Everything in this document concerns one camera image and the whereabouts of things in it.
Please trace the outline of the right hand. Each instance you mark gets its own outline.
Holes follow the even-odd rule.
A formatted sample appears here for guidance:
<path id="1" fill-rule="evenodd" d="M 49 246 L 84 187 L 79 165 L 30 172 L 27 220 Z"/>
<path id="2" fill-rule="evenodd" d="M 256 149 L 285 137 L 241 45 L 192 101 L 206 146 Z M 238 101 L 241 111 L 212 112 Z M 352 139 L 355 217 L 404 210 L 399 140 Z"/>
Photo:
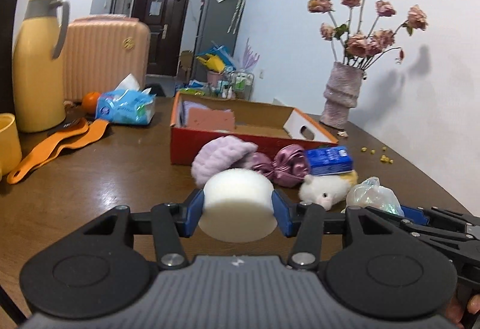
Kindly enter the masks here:
<path id="1" fill-rule="evenodd" d="M 457 328 L 464 329 L 464 325 L 460 322 L 465 312 L 470 314 L 477 314 L 480 310 L 480 295 L 474 295 L 469 299 L 469 302 L 465 305 L 462 304 L 456 295 L 454 295 L 448 306 L 445 308 L 443 316 L 448 319 Z"/>

